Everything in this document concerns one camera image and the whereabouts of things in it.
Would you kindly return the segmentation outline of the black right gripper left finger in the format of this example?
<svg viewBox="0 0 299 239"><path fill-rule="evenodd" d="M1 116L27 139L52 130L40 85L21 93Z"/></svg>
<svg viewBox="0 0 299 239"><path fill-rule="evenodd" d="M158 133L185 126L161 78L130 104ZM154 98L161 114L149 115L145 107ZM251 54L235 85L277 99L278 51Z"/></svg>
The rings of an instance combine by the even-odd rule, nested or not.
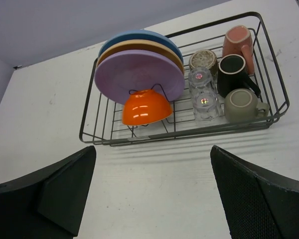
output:
<svg viewBox="0 0 299 239"><path fill-rule="evenodd" d="M78 236L96 163L93 146L0 184L0 239Z"/></svg>

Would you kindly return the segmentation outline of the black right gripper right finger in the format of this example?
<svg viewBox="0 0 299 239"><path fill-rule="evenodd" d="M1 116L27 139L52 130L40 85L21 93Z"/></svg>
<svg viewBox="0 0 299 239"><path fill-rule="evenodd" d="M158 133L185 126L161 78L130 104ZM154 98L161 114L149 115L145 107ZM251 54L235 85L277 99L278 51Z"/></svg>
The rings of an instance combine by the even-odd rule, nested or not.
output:
<svg viewBox="0 0 299 239"><path fill-rule="evenodd" d="M213 146L211 165L233 239L299 239L299 181Z"/></svg>

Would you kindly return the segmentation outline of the orange bowl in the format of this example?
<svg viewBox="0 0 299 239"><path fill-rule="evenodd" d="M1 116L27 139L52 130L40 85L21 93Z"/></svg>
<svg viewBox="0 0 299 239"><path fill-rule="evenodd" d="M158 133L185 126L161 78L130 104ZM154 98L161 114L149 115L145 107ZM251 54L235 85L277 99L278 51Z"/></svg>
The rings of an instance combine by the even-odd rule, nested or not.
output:
<svg viewBox="0 0 299 239"><path fill-rule="evenodd" d="M123 107L122 123L129 126L161 121L172 114L168 100L155 90L132 93Z"/></svg>

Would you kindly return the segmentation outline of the purple plate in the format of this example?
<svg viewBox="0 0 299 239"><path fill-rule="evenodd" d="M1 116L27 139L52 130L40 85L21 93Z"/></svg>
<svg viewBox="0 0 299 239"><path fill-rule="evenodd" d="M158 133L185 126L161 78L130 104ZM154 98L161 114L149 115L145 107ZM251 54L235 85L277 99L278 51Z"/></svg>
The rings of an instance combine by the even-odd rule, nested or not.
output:
<svg viewBox="0 0 299 239"><path fill-rule="evenodd" d="M169 101L179 98L185 87L183 72L167 57L146 50L126 50L107 57L95 70L98 90L124 105L132 90L154 89Z"/></svg>

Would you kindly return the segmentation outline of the tan yellow plate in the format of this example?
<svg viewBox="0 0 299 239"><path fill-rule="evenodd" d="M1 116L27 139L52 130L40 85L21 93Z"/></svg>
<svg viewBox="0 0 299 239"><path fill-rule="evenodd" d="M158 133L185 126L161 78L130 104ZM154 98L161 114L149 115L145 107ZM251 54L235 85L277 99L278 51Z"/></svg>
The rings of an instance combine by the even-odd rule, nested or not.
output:
<svg viewBox="0 0 299 239"><path fill-rule="evenodd" d="M107 57L125 50L146 50L158 53L171 60L184 74L184 65L181 59L168 47L150 40L133 39L114 44L103 52L97 60L96 66Z"/></svg>

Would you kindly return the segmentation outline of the blue plate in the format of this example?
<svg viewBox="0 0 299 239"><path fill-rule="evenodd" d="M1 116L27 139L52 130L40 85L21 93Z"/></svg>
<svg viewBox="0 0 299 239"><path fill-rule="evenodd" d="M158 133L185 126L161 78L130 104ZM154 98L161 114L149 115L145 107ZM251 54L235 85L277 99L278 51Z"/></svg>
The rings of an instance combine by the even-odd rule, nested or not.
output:
<svg viewBox="0 0 299 239"><path fill-rule="evenodd" d="M179 50L179 48L174 44L174 42L172 42L169 38L167 38L164 35L161 35L157 32L144 30L144 29L121 32L113 36L112 38L108 39L101 47L98 53L98 57L100 57L102 53L105 52L105 50L107 50L109 47L117 43L120 43L122 41L134 40L134 39L150 40L162 44L168 47L170 50L172 50L180 58L182 63L184 63L182 53Z"/></svg>

